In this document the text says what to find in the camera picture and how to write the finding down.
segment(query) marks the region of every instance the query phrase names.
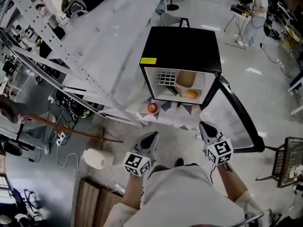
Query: white container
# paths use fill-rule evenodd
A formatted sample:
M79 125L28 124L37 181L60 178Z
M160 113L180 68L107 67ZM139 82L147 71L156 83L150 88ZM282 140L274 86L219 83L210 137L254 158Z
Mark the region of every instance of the white container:
M88 165L101 170L113 165L115 155L103 150L89 148L84 151L83 158Z

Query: white shirt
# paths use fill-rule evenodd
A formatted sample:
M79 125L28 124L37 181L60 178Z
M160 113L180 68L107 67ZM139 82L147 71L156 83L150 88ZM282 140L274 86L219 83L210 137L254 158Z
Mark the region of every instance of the white shirt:
M104 227L225 227L244 221L244 213L260 213L256 208L248 192L234 203L213 187L201 167L180 166L153 173L141 209L118 203Z
M26 43L29 47L35 47L36 44L33 42L29 36L25 33L24 29L21 29L20 32L20 38L23 40L24 43Z
M254 15L255 16L259 16L259 17L264 17L266 18L266 14L267 14L267 8L268 8L268 0L254 0L255 1L255 8L266 8L265 12L256 12L254 11Z
M48 21L52 15L52 13L47 9L47 7L42 7L40 13L46 21Z

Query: forearm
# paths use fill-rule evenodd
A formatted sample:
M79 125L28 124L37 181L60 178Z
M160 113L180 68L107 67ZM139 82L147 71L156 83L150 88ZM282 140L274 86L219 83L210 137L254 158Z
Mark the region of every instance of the forearm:
M265 13L266 12L266 8L254 8L255 12L259 12L259 13Z
M125 194L122 203L139 210L141 203L141 194L143 186L143 177L138 177L133 174L129 176Z
M232 171L227 171L224 168L224 164L217 166L221 179L223 181L228 198L235 202L242 194L247 191L247 187L244 185L239 176L235 173L230 165L228 165Z

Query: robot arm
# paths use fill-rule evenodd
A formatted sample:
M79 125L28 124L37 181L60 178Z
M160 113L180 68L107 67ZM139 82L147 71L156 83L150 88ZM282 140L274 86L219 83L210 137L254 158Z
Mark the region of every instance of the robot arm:
M123 161L127 172L142 176L154 163L153 153L158 145L159 133L150 132L139 137L132 152L128 151Z
M205 154L216 166L228 162L233 154L232 143L219 126L206 121L199 123Z

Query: black shoe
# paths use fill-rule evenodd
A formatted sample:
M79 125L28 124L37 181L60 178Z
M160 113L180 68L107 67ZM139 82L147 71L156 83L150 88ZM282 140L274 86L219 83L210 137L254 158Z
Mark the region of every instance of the black shoe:
M176 160L175 167L178 167L178 166L184 166L184 160L182 158L179 158L178 160Z

